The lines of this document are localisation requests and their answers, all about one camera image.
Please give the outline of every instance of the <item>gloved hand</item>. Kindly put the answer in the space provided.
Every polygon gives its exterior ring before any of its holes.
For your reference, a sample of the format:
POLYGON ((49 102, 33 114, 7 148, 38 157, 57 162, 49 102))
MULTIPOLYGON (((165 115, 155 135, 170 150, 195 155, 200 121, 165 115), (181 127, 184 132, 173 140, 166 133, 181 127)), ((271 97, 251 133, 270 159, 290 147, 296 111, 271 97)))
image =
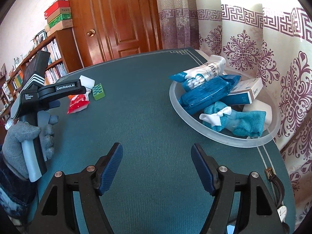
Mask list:
MULTIPOLYGON (((40 140, 41 149, 47 159, 51 159, 54 153, 54 129, 53 125, 58 122, 58 116, 52 115, 44 127, 44 138, 40 140)), ((26 122, 18 121, 16 125, 9 128, 4 139, 2 152, 6 165, 20 178, 29 178, 26 167, 21 142, 33 140, 39 136, 41 132, 40 127, 32 126, 26 122)))

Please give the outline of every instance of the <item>white bow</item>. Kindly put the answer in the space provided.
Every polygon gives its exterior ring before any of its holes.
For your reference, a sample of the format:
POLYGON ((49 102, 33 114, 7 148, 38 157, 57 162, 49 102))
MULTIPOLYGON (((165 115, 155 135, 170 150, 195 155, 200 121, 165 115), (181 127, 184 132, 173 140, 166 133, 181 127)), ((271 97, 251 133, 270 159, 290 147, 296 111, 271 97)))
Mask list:
POLYGON ((210 123, 212 127, 221 126, 220 117, 222 117, 223 114, 230 115, 231 113, 232 113, 232 108, 230 106, 227 106, 223 108, 222 110, 218 111, 217 113, 213 113, 213 114, 202 113, 201 115, 199 115, 199 118, 203 121, 210 123))

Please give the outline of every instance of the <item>blue gripper pad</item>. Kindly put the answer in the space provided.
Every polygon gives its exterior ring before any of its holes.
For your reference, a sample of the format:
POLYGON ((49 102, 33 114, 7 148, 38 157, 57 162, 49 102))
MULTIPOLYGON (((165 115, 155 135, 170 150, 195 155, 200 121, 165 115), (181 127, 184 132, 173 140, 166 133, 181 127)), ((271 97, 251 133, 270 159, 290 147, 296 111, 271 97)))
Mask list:
POLYGON ((110 189, 110 186, 120 165, 123 153, 124 150, 122 145, 119 144, 101 174, 101 184, 98 189, 100 195, 103 195, 105 191, 110 189))
POLYGON ((218 183, 217 176, 216 176, 217 171, 215 172, 213 171, 214 173, 216 173, 215 175, 213 175, 208 165, 206 164, 203 158, 204 157, 203 155, 207 157, 202 147, 198 144, 197 145, 194 144, 191 148, 191 157, 195 165, 196 171, 199 175, 199 178, 202 182, 204 189, 207 192, 209 192, 210 195, 215 196, 216 190, 219 188, 219 187, 217 188, 215 187, 215 184, 218 183))

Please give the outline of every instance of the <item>curtain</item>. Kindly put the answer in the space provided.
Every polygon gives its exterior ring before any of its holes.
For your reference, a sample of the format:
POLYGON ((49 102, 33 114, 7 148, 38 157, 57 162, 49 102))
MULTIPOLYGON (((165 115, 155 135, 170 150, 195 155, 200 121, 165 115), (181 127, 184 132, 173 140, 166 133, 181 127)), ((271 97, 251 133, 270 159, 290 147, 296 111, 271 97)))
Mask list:
POLYGON ((157 0, 164 49, 199 49, 195 0, 157 0))
POLYGON ((280 107, 275 137, 298 226, 312 206, 312 24, 297 0, 196 0, 200 49, 261 77, 280 107))

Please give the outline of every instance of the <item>green block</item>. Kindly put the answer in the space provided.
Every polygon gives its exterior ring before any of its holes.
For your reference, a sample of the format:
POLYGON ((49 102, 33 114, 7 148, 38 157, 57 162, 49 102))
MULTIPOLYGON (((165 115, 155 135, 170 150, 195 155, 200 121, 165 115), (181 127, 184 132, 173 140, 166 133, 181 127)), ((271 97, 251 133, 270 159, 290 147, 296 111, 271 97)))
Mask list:
POLYGON ((60 22, 60 21, 62 21, 62 20, 66 20, 66 19, 71 19, 71 13, 58 15, 55 19, 53 19, 53 20, 49 23, 50 29, 51 29, 53 26, 55 26, 58 22, 60 22))
POLYGON ((95 100, 99 100, 105 97, 103 87, 100 83, 92 88, 92 92, 93 92, 93 97, 95 100))

